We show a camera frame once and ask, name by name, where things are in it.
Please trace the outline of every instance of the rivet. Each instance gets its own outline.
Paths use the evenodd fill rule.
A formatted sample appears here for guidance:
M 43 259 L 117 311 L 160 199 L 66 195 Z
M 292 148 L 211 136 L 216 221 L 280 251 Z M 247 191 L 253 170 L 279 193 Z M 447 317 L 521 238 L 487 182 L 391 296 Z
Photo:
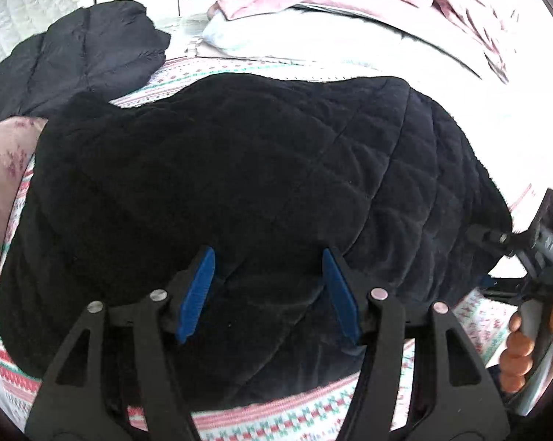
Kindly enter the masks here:
M 371 297 L 375 300 L 384 300 L 389 296 L 389 292 L 384 290 L 384 288 L 373 288 L 371 290 Z
M 87 305 L 87 311 L 89 313 L 99 313 L 103 309 L 103 304 L 99 300 L 95 300 Z
M 150 300 L 153 302 L 162 302 L 167 297 L 166 290 L 157 288 L 150 292 Z
M 450 311 L 450 309 L 448 308 L 448 305 L 446 305 L 444 302 L 434 303 L 433 310 L 436 313 L 440 313 L 441 315 L 444 315 L 445 313 L 448 313 Z

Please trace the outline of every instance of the silver screw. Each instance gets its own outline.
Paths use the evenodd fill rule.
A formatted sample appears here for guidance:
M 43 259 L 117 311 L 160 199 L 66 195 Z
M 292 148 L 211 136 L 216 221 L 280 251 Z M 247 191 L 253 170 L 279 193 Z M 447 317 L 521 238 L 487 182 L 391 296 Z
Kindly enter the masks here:
M 103 309 L 103 304 L 99 300 L 95 300 L 87 305 L 87 311 L 89 313 L 99 313 Z
M 433 310 L 436 313 L 439 313 L 441 315 L 444 315 L 445 313 L 448 313 L 450 309 L 448 308 L 448 305 L 446 305 L 444 302 L 436 302 L 433 304 Z
M 150 292 L 150 300 L 153 302 L 162 302 L 167 297 L 166 290 L 157 288 Z
M 375 300 L 384 300 L 389 296 L 389 292 L 384 290 L 384 288 L 373 288 L 371 290 L 371 297 Z

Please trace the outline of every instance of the bed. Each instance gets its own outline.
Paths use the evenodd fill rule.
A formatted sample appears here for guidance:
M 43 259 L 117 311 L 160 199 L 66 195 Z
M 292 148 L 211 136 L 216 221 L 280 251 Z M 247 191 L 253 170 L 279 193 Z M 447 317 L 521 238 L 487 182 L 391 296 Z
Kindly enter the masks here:
M 514 84 L 483 84 L 453 58 L 415 39 L 405 39 L 402 64 L 395 66 L 340 62 L 287 64 L 245 58 L 198 57 L 201 35 L 207 24 L 204 14 L 161 18 L 157 27 L 171 34 L 167 63 L 152 75 L 148 85 L 116 101 L 121 107 L 141 105 L 169 96 L 197 79 L 220 72 L 249 72 L 278 79 L 329 81 L 358 76 L 394 75 L 406 79 L 415 89 L 436 99 L 455 118 L 467 134 L 478 158 L 488 168 L 503 192 L 514 226 L 527 226 L 547 187 L 553 187 L 553 20 L 541 0 L 516 0 L 522 15 L 518 78 Z M 426 54 L 444 60 L 442 73 L 432 72 Z M 543 141 L 536 150 L 536 140 Z M 540 160 L 548 154 L 549 160 Z M 3 260 L 10 238 L 17 228 L 25 203 L 27 184 L 33 177 L 30 163 L 10 217 Z M 502 260 L 496 276 L 519 276 L 521 265 Z M 483 299 L 477 291 L 466 297 L 455 310 L 475 347 L 487 365 L 494 364 L 508 334 L 509 306 Z M 401 390 L 393 427 L 405 424 L 413 373 L 413 342 L 407 341 Z M 357 375 L 330 386 L 267 405 L 238 408 L 226 412 L 196 413 L 195 424 L 202 439 L 235 441 L 240 439 L 334 439 L 352 399 Z M 39 380 L 22 373 L 10 360 L 0 340 L 0 408 L 23 430 Z M 145 428 L 138 407 L 130 411 L 132 423 Z

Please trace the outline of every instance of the black blanket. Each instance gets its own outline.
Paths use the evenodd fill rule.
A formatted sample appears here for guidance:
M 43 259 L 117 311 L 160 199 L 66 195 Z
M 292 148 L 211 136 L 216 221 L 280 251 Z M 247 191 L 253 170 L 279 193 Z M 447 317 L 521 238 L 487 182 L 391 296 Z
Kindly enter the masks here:
M 41 377 L 87 303 L 133 303 L 209 244 L 215 285 L 173 363 L 193 410 L 264 402 L 359 368 L 324 247 L 406 302 L 454 305 L 498 261 L 471 223 L 512 227 L 454 120 L 398 78 L 221 74 L 130 109 L 81 95 L 41 134 L 0 332 Z
M 169 43 L 170 35 L 155 29 L 136 1 L 79 8 L 0 62 L 0 121 L 49 119 L 81 92 L 103 101 L 131 93 L 164 64 Z

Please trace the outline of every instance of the bed sheet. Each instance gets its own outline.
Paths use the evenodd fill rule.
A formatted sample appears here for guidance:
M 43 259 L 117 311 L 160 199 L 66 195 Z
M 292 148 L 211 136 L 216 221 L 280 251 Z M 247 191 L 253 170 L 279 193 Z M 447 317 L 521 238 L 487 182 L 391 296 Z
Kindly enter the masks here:
M 332 81 L 358 76 L 378 76 L 380 72 L 354 65 L 296 66 L 259 61 L 213 58 L 179 58 L 168 61 L 158 70 L 146 87 L 112 101 L 120 107 L 133 107 L 153 101 L 190 85 L 205 76 L 222 72 L 247 72 L 278 79 Z M 26 170 L 14 203 L 4 243 L 1 265 L 17 228 L 19 214 L 25 203 L 29 181 L 33 175 L 33 160 Z M 539 195 L 531 184 L 510 198 L 510 208 L 516 220 L 527 218 Z M 477 351 L 488 363 L 507 336 L 507 321 L 514 308 L 483 299 L 473 291 L 455 308 L 455 314 L 469 334 Z M 413 341 L 404 349 L 401 388 L 393 427 L 405 424 L 413 376 Z M 310 393 L 292 396 L 266 405 L 237 408 L 224 412 L 194 413 L 195 424 L 204 440 L 242 441 L 334 439 L 346 415 L 358 375 L 319 388 Z M 40 386 L 40 381 L 21 372 L 9 358 L 0 338 L 0 405 L 23 430 Z M 140 408 L 129 410 L 133 425 L 145 429 Z

